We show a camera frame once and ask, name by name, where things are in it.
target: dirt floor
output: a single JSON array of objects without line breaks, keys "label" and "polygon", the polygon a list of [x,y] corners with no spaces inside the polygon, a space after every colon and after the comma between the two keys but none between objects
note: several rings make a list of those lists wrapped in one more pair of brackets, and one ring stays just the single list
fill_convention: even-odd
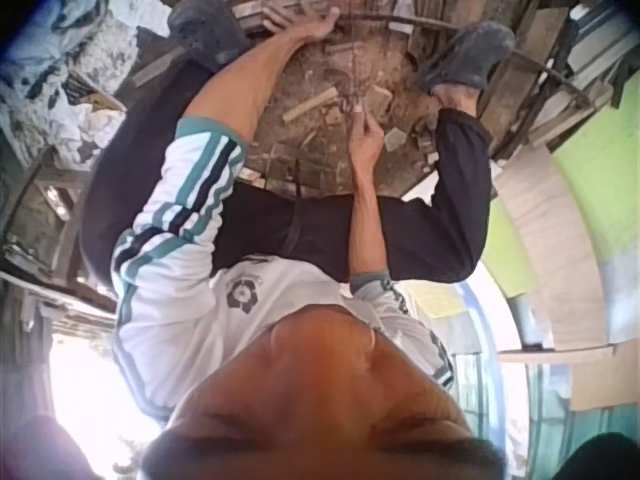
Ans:
[{"label": "dirt floor", "polygon": [[[349,192],[348,119],[353,99],[359,94],[371,98],[370,103],[379,102],[388,97],[379,93],[381,89],[393,98],[388,106],[383,101],[374,108],[378,120],[385,132],[398,128],[407,140],[391,152],[385,149],[376,174],[378,192],[400,196],[434,168],[427,163],[426,154],[434,147],[428,142],[425,120],[436,114],[438,104],[411,87],[415,67],[406,56],[407,36],[376,26],[358,32],[357,41],[353,38],[352,32],[337,32],[326,44],[305,47],[285,69],[246,162],[267,179],[268,189],[284,188],[287,193],[279,181],[294,180],[297,158],[306,195]],[[290,123],[283,121],[289,109],[332,86],[339,92],[333,101]],[[418,138],[423,139],[422,152]]]}]

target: gray shoe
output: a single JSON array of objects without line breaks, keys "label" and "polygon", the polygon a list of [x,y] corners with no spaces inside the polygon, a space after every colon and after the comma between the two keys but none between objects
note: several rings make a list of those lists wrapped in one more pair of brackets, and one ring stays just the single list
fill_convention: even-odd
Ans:
[{"label": "gray shoe", "polygon": [[233,62],[252,47],[225,0],[182,0],[167,21],[171,37],[212,71]]},{"label": "gray shoe", "polygon": [[423,64],[416,86],[425,93],[441,83],[487,88],[491,67],[515,48],[513,32],[495,22],[480,22],[460,30],[447,47]]}]

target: man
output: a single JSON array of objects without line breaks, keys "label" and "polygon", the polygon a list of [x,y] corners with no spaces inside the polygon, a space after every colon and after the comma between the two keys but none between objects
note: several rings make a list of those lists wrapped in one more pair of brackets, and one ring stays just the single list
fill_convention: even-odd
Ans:
[{"label": "man", "polygon": [[[384,132],[360,104],[349,141],[353,196],[296,205],[234,187],[234,177],[287,61],[329,35],[339,16],[303,7],[304,15],[268,9],[266,25],[278,33],[209,79],[181,112],[162,178],[115,246],[115,357],[140,408],[168,420],[143,471],[502,478],[500,455],[472,438],[446,391],[446,351],[392,278],[461,281],[479,259],[490,174],[476,101],[513,35],[494,24],[469,29],[419,73],[443,107],[433,206],[376,197]],[[106,178],[103,165],[92,190]],[[107,180],[111,203],[98,210],[91,192],[85,212],[83,249],[94,268],[96,223],[111,228],[123,204]],[[349,280],[353,298],[341,294]]]}]

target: foot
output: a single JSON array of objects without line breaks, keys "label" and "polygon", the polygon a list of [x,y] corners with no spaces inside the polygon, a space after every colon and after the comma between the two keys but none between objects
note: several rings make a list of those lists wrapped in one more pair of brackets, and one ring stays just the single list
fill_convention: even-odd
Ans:
[{"label": "foot", "polygon": [[226,0],[182,0],[168,19],[171,36],[199,63],[218,71],[251,48]]},{"label": "foot", "polygon": [[462,29],[445,50],[425,63],[416,78],[417,87],[433,94],[441,84],[487,88],[491,67],[515,47],[513,32],[495,22],[481,22]]},{"label": "foot", "polygon": [[441,83],[433,87],[431,95],[438,99],[442,108],[453,108],[472,117],[478,113],[480,89],[459,83]]},{"label": "foot", "polygon": [[269,3],[263,9],[266,19],[262,25],[272,33],[287,32],[300,37],[305,43],[320,41],[329,35],[340,16],[340,9],[332,7],[322,18],[308,0],[301,0],[302,15],[294,13],[276,3]]}]

